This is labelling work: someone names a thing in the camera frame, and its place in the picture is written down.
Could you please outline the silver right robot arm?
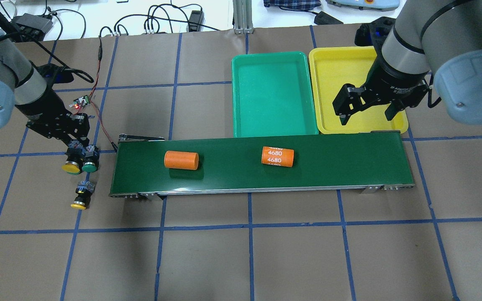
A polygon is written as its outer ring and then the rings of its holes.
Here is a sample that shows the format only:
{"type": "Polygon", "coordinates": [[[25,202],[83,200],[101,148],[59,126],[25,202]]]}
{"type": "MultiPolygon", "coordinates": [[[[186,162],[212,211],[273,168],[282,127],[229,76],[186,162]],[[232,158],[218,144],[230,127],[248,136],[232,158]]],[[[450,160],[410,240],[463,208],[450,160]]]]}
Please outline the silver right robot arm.
{"type": "Polygon", "coordinates": [[[333,100],[342,125],[375,105],[392,120],[432,89],[453,120],[482,124],[482,0],[408,0],[396,19],[362,24],[354,43],[376,58],[364,84],[343,84],[333,100]]]}

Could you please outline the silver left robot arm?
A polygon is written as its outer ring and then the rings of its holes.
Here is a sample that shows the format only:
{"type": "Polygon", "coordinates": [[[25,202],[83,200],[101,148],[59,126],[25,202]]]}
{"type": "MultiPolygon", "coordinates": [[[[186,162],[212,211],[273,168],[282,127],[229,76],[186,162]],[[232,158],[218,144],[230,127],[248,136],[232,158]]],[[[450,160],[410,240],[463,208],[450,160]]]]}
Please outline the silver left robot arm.
{"type": "Polygon", "coordinates": [[[0,28],[0,128],[18,109],[28,119],[26,126],[48,139],[70,144],[90,144],[87,114],[73,114],[53,90],[56,83],[72,82],[74,76],[92,83],[92,77],[59,60],[58,64],[36,66],[16,47],[15,40],[33,37],[25,32],[5,32],[0,28]]]}

